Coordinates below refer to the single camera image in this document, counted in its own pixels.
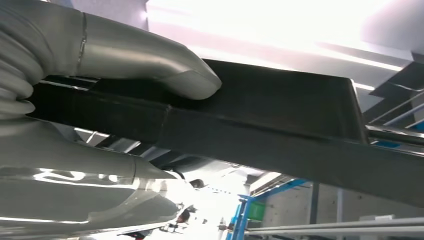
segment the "metal pipe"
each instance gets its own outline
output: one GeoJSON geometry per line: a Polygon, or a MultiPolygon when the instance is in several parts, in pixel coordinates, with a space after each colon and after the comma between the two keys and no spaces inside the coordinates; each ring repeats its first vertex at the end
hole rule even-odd
{"type": "Polygon", "coordinates": [[[414,122],[414,123],[409,124],[409,125],[408,125],[408,126],[406,126],[405,128],[406,128],[406,129],[412,128],[412,127],[414,127],[414,126],[416,126],[416,125],[418,125],[418,124],[420,124],[420,123],[422,123],[422,122],[424,122],[424,117],[423,117],[423,118],[421,118],[420,120],[418,120],[418,121],[414,122]]]}
{"type": "Polygon", "coordinates": [[[367,125],[370,138],[387,140],[394,143],[424,146],[424,133],[389,126],[367,125]]]}
{"type": "Polygon", "coordinates": [[[414,99],[418,98],[419,96],[421,96],[421,95],[423,95],[423,94],[424,94],[424,91],[423,91],[423,92],[420,92],[419,94],[417,94],[417,95],[415,95],[415,96],[411,97],[410,99],[408,99],[408,100],[406,100],[406,101],[402,102],[401,104],[399,104],[399,105],[395,106],[394,108],[390,109],[389,111],[385,112],[384,114],[382,114],[382,115],[380,115],[380,116],[378,116],[378,117],[374,118],[373,120],[369,121],[369,124],[372,124],[372,123],[374,123],[374,122],[375,122],[375,121],[377,121],[377,120],[380,120],[381,118],[383,118],[383,117],[387,116],[388,114],[390,114],[390,113],[392,113],[392,112],[396,111],[397,109],[399,109],[399,108],[401,108],[401,107],[405,106],[406,104],[410,103],[412,100],[414,100],[414,99]]]}
{"type": "Polygon", "coordinates": [[[318,197],[320,195],[320,183],[313,182],[310,188],[310,197],[308,203],[307,223],[317,224],[318,216],[318,197]]]}
{"type": "Polygon", "coordinates": [[[399,115],[399,116],[397,116],[397,117],[393,118],[392,120],[390,120],[390,121],[388,121],[388,122],[384,123],[384,124],[383,124],[383,126],[389,126],[389,125],[391,125],[391,124],[394,124],[394,123],[396,123],[396,122],[398,122],[398,121],[400,121],[400,120],[402,120],[402,119],[404,119],[404,118],[408,117],[409,115],[412,115],[412,114],[414,114],[414,113],[416,113],[416,112],[420,111],[421,109],[424,109],[424,103],[421,103],[420,105],[418,105],[418,106],[416,106],[416,107],[412,108],[411,110],[406,111],[406,112],[402,113],[401,115],[399,115]]]}
{"type": "Polygon", "coordinates": [[[336,221],[338,223],[343,222],[343,195],[344,190],[343,188],[337,188],[337,214],[336,214],[336,221]]]}
{"type": "Polygon", "coordinates": [[[249,231],[299,230],[299,229],[335,229],[335,228],[365,228],[365,227],[399,227],[405,225],[424,225],[424,217],[399,218],[393,220],[347,221],[337,223],[320,223],[293,226],[273,226],[250,228],[249,231]]]}
{"type": "Polygon", "coordinates": [[[406,89],[406,90],[409,90],[409,91],[414,91],[414,92],[418,92],[418,93],[424,91],[424,88],[415,89],[415,88],[407,87],[407,86],[400,85],[400,84],[393,83],[393,82],[388,82],[388,83],[393,85],[393,86],[397,86],[397,87],[400,87],[400,88],[403,88],[403,89],[406,89]]]}
{"type": "Polygon", "coordinates": [[[247,231],[245,235],[318,235],[318,236],[422,236],[424,226],[397,226],[397,227],[355,227],[355,228],[324,228],[324,229],[296,229],[296,230],[258,230],[247,231]]]}

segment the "person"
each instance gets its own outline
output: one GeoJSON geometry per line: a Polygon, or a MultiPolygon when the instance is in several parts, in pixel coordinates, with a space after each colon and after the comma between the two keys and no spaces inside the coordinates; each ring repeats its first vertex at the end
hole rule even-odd
{"type": "MultiPolygon", "coordinates": [[[[174,231],[175,231],[175,229],[178,228],[178,224],[185,223],[189,219],[190,219],[190,212],[189,212],[188,209],[185,209],[184,211],[182,211],[182,213],[176,219],[176,224],[169,224],[169,227],[174,228],[174,231]]],[[[153,230],[155,230],[155,228],[149,229],[149,230],[142,230],[142,231],[134,231],[134,232],[124,233],[122,235],[132,237],[135,240],[144,240],[148,235],[150,235],[153,232],[153,230]]]]}

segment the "green bin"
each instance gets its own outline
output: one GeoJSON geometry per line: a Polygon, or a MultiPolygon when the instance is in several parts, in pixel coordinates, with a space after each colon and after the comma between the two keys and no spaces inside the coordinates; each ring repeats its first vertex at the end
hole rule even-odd
{"type": "Polygon", "coordinates": [[[262,202],[252,202],[250,204],[250,209],[247,218],[250,220],[262,222],[265,215],[265,206],[266,205],[262,202]]]}

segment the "ceiling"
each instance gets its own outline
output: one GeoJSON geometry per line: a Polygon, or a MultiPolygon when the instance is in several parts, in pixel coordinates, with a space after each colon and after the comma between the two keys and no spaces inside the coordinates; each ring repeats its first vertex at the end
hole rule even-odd
{"type": "Polygon", "coordinates": [[[422,0],[150,0],[151,32],[200,57],[347,77],[370,95],[424,53],[422,0]]]}

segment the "blue metal rack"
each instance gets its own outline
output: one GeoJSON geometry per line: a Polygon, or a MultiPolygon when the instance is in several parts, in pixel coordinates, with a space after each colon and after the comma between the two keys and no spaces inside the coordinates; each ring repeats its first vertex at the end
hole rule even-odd
{"type": "Polygon", "coordinates": [[[294,187],[300,186],[307,181],[304,179],[292,179],[291,181],[286,182],[285,184],[273,188],[270,191],[264,192],[261,195],[250,197],[245,195],[240,195],[241,204],[237,207],[234,217],[231,219],[231,224],[234,224],[234,230],[232,233],[228,233],[226,240],[243,240],[245,235],[245,229],[248,224],[248,215],[252,202],[265,199],[274,194],[278,194],[294,187]]]}

